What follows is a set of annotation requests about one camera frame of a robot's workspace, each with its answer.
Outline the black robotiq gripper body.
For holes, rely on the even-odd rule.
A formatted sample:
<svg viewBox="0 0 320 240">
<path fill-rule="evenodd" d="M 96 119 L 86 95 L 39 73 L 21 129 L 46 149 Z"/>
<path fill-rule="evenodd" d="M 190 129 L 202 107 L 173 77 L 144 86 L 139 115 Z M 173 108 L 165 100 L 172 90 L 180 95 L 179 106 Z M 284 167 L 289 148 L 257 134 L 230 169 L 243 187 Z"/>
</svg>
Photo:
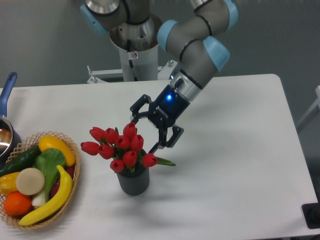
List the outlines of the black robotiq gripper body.
<svg viewBox="0 0 320 240">
<path fill-rule="evenodd" d="M 172 127 L 177 118 L 190 105 L 171 85 L 167 85 L 159 96 L 149 104 L 148 120 L 157 129 Z"/>
</svg>

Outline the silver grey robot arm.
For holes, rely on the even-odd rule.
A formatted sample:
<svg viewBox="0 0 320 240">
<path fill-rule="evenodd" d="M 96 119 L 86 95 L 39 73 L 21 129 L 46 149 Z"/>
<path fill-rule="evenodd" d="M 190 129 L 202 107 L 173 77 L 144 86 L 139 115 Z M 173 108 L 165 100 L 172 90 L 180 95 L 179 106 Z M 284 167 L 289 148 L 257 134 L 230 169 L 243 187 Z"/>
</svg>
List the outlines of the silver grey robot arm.
<svg viewBox="0 0 320 240">
<path fill-rule="evenodd" d="M 158 129 L 150 150 L 171 148 L 183 133 L 176 120 L 230 58 L 216 39 L 238 20 L 230 0 L 193 0 L 194 17 L 184 23 L 161 21 L 148 0 L 87 0 L 80 12 L 97 34 L 108 33 L 118 48 L 126 82 L 158 78 L 158 49 L 163 48 L 181 69 L 159 96 L 140 97 L 130 108 L 132 122 L 147 118 Z"/>
</svg>

